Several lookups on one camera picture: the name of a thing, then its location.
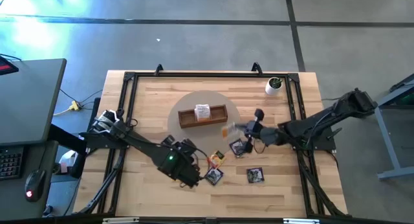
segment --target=black metal frame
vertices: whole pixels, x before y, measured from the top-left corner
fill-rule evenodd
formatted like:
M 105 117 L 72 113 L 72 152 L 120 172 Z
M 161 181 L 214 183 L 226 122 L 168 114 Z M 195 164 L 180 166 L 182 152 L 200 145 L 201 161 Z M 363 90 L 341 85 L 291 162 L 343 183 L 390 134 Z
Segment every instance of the black metal frame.
M 296 95 L 298 97 L 298 105 L 299 105 L 300 116 L 301 116 L 301 118 L 306 118 L 305 105 L 303 103 L 301 87 L 300 87 L 300 79 L 299 79 L 298 73 L 264 73 L 262 71 L 260 65 L 257 62 L 255 62 L 253 64 L 253 67 L 252 67 L 252 71 L 257 71 L 257 73 L 237 73 L 237 72 L 236 73 L 231 73 L 231 72 L 229 72 L 229 73 L 215 73 L 215 72 L 195 73 L 195 72 L 191 72 L 191 71 L 189 71 L 189 72 L 166 72 L 166 73 L 162 73 L 161 71 L 163 71 L 163 70 L 164 69 L 162 68 L 162 66 L 158 65 L 155 72 L 125 72 L 124 82 L 122 84 L 122 90 L 121 90 L 121 95 L 120 95 L 120 100 L 119 100 L 119 103 L 118 103 L 118 108 L 119 109 L 124 108 L 125 97 L 127 95 L 126 94 L 127 86 L 129 84 L 129 82 L 132 82 L 132 90 L 131 90 L 131 94 L 130 94 L 129 105 L 128 105 L 128 110 L 127 110 L 127 115 L 126 115 L 127 124 L 130 124 L 132 114 L 133 114 L 133 106 L 134 106 L 134 103 L 135 103 L 135 95 L 136 95 L 136 89 L 137 89 L 137 86 L 138 86 L 138 79 L 140 77 L 154 77 L 154 76 L 157 76 L 157 77 L 203 77 L 203 78 L 206 78 L 206 77 L 210 77 L 210 78 L 211 77 L 271 78 L 271 77 L 277 76 L 279 78 L 284 79 L 285 84 L 286 84 L 288 105 L 289 105 L 289 110 L 290 110 L 290 118 L 292 120 L 296 120 L 294 99 L 293 99 L 293 96 L 292 96 L 292 89 L 290 87 L 291 82 L 294 82 Z M 120 150 L 120 156 L 123 159 L 125 158 L 125 153 L 126 153 L 126 150 Z M 298 155 L 298 162 L 299 162 L 299 158 L 302 157 L 303 152 L 296 150 L 296 153 Z M 105 174 L 104 174 L 104 180 L 109 176 L 110 172 L 113 169 L 112 165 L 113 165 L 113 161 L 114 161 L 114 155 L 115 155 L 115 149 L 110 149 L 109 154 L 108 154 L 108 160 L 107 160 L 107 165 L 106 165 L 106 169 L 105 169 Z M 315 176 L 316 180 L 318 181 L 318 174 L 317 174 L 317 171 L 316 171 L 316 163 L 315 163 L 313 154 L 310 153 L 309 155 L 311 155 L 311 157 L 309 157 L 310 172 L 313 176 Z M 115 212 L 116 212 L 116 204 L 117 204 L 117 201 L 118 201 L 123 164 L 124 164 L 124 161 L 122 160 L 122 162 L 120 164 L 120 171 L 118 172 L 118 174 L 116 176 L 116 179 L 115 179 L 113 196 L 112 196 L 112 199 L 111 199 L 111 205 L 110 205 L 109 210 L 108 210 L 108 213 L 110 213 L 110 214 L 115 214 Z M 313 215 L 313 214 L 315 214 L 315 212 L 313 211 L 312 206 L 311 206 L 311 199 L 310 199 L 310 195 L 309 195 L 307 178 L 304 176 L 304 174 L 301 170 L 300 170 L 300 178 L 301 178 L 301 185 L 302 185 L 303 197 L 304 197 L 304 202 L 305 202 L 306 215 L 307 216 Z M 319 198 L 319 196 L 317 194 L 316 194 L 316 197 L 317 197 L 316 200 L 317 200 L 318 213 L 324 215 L 325 212 L 324 212 L 322 201 L 321 201 L 321 199 Z M 105 200 L 106 200 L 106 192 L 104 193 L 104 195 L 102 196 L 102 198 L 101 198 L 101 200 L 98 204 L 97 213 L 103 213 L 104 212 Z

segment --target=wooden table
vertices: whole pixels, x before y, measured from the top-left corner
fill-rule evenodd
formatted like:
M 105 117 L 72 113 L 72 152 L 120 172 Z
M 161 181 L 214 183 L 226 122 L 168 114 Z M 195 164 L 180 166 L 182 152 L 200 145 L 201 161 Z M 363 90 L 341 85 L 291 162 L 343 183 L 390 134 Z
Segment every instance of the wooden table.
M 106 109 L 117 109 L 124 72 L 108 71 L 98 116 Z M 299 73 L 299 75 L 306 114 L 310 116 L 323 109 L 318 81 L 315 73 Z M 277 123 L 290 120 L 285 85 L 276 96 L 268 96 L 264 89 L 267 80 L 267 78 L 139 78 L 133 111 L 133 118 L 138 121 L 135 131 L 149 140 L 160 142 L 168 135 L 167 118 L 170 109 L 181 97 L 198 90 L 217 91 L 227 96 L 237 106 L 242 122 L 252 120 L 254 111 L 258 107 L 265 112 L 263 124 L 266 126 L 275 126 Z M 98 150 L 87 158 L 74 211 L 82 209 L 101 186 L 107 154 L 108 150 Z M 160 173 L 153 166 L 150 158 L 135 148 L 129 148 L 116 215 L 305 217 L 298 161 L 290 145 L 270 146 L 262 154 L 253 151 L 238 159 L 229 150 L 226 157 L 227 160 L 220 167 L 224 177 L 216 186 L 201 181 L 199 186 L 190 189 L 180 188 L 179 182 L 172 181 Z M 334 159 L 323 151 L 317 151 L 315 159 L 322 188 L 332 202 L 346 213 L 341 181 Z M 200 167 L 201 174 L 204 174 L 207 168 L 204 160 L 200 160 Z M 248 183 L 246 169 L 254 167 L 263 168 L 264 183 Z M 108 194 L 106 208 L 110 203 L 111 188 Z M 312 189 L 310 189 L 310 196 L 316 210 Z

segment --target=yellow cable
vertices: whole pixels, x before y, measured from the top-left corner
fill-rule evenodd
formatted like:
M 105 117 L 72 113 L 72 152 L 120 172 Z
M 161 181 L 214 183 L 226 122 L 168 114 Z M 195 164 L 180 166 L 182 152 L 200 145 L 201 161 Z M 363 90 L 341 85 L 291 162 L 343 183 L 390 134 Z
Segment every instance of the yellow cable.
M 59 113 L 55 113 L 55 114 L 53 114 L 53 116 L 55 117 L 55 116 L 57 116 L 57 115 L 64 114 L 65 112 L 70 111 L 70 110 L 71 110 L 71 109 L 70 109 L 70 108 L 68 108 L 68 109 L 66 109 L 65 111 L 61 111 L 61 112 L 59 112 Z

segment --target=small plant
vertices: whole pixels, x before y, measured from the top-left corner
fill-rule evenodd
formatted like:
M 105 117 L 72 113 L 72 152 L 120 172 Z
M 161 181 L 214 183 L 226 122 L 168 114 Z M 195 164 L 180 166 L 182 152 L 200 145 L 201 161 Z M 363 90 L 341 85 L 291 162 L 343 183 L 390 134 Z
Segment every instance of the small plant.
M 270 79 L 269 84 L 273 89 L 279 89 L 282 86 L 282 79 L 272 78 Z

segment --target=circular mat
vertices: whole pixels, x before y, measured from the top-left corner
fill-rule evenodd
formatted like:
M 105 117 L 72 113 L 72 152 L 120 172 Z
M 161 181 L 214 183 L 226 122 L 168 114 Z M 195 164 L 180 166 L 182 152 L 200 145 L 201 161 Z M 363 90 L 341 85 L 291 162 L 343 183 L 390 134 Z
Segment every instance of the circular mat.
M 179 123 L 179 111 L 194 109 L 196 104 L 208 104 L 209 106 L 225 105 L 227 109 L 227 123 L 208 124 L 182 129 Z M 221 128 L 229 123 L 240 122 L 239 112 L 232 101 L 215 91 L 195 91 L 182 97 L 171 109 L 168 116 L 168 131 L 175 140 L 190 139 L 196 147 L 204 151 L 209 157 L 215 150 L 226 153 L 229 145 L 221 135 Z M 200 159 L 204 155 L 196 151 Z

